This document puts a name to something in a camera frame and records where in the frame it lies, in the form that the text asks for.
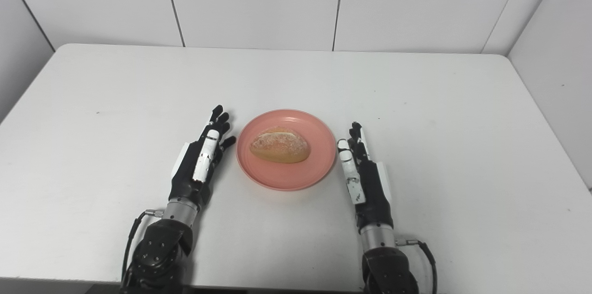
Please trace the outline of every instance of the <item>black cable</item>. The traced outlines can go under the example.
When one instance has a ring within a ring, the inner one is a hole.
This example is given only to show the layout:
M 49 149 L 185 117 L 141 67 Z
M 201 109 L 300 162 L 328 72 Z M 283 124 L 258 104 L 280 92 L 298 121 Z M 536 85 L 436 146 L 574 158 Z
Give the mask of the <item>black cable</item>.
M 129 251 L 131 249 L 131 241 L 133 241 L 134 236 L 136 235 L 136 231 L 142 222 L 142 218 L 146 215 L 146 212 L 142 212 L 139 217 L 134 220 L 134 224 L 131 225 L 131 230 L 129 231 L 129 236 L 127 237 L 127 245 L 125 246 L 125 253 L 123 255 L 123 266 L 121 267 L 121 286 L 125 284 L 125 276 L 127 273 L 127 256 L 129 255 Z
M 430 265 L 432 267 L 432 294 L 437 294 L 437 292 L 438 292 L 438 272 L 436 271 L 436 259 L 434 258 L 434 255 L 430 251 L 430 248 L 427 247 L 427 244 L 425 244 L 421 241 L 418 241 L 417 244 L 419 245 L 419 247 L 421 248 L 421 250 L 423 251 L 423 253 L 427 257 L 427 260 L 429 260 L 429 262 L 430 262 Z

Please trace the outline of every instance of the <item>bread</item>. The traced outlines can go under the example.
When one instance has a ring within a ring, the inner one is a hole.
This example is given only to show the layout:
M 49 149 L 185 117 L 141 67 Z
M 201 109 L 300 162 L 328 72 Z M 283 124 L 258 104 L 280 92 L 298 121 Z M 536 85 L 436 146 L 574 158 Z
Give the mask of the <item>bread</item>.
M 256 157 L 274 163 L 299 163 L 310 155 L 310 148 L 296 131 L 276 126 L 261 132 L 250 145 Z

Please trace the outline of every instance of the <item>white wall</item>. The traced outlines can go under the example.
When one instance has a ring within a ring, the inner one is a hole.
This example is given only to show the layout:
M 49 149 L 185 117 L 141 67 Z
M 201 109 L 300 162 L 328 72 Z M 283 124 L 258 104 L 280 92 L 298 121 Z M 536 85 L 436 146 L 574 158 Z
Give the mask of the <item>white wall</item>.
M 26 1 L 55 47 L 182 44 L 171 0 Z M 174 1 L 188 46 L 333 47 L 339 0 Z M 539 1 L 341 0 L 335 50 L 506 54 Z
M 0 122 L 53 54 L 22 0 L 0 0 Z
M 509 58 L 592 187 L 592 0 L 543 0 Z
M 536 7 L 511 1 L 341 0 L 335 50 L 480 53 L 492 34 L 488 53 L 506 54 Z
M 171 0 L 25 0 L 57 49 L 65 43 L 181 45 Z
M 187 46 L 331 50 L 338 0 L 175 0 Z

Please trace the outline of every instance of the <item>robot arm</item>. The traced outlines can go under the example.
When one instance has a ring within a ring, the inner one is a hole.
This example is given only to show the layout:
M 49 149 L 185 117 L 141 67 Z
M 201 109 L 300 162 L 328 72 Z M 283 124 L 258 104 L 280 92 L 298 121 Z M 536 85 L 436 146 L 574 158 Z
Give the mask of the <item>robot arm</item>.
M 173 168 L 169 203 L 164 212 L 147 210 L 136 219 L 125 251 L 121 294 L 179 294 L 185 260 L 193 249 L 191 229 L 198 212 L 210 200 L 210 180 L 234 136 L 220 142 L 230 129 L 229 115 L 218 105 L 197 141 L 186 144 Z M 131 240 L 145 214 L 161 216 L 146 228 L 127 267 Z
M 377 164 L 370 159 L 364 130 L 358 122 L 351 124 L 349 134 L 351 138 L 348 140 L 338 141 L 338 152 L 347 190 L 356 209 L 358 233 L 364 250 L 364 293 L 418 294 L 417 282 L 409 271 L 408 258 L 397 246 L 419 244 L 432 264 L 435 294 L 436 268 L 431 252 L 420 241 L 395 240 L 384 167 L 382 163 Z

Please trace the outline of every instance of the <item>plate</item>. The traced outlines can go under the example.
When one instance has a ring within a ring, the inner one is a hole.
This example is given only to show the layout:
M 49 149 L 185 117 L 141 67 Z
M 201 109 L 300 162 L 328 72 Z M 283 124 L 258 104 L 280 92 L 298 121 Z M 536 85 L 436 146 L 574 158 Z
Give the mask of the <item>plate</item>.
M 249 147 L 264 130 L 274 126 L 290 128 L 310 146 L 310 155 L 300 163 L 284 164 L 259 159 Z M 335 138 L 318 118 L 299 110 L 268 111 L 250 121 L 239 136 L 236 156 L 240 167 L 253 181 L 274 190 L 294 191 L 320 181 L 333 166 Z

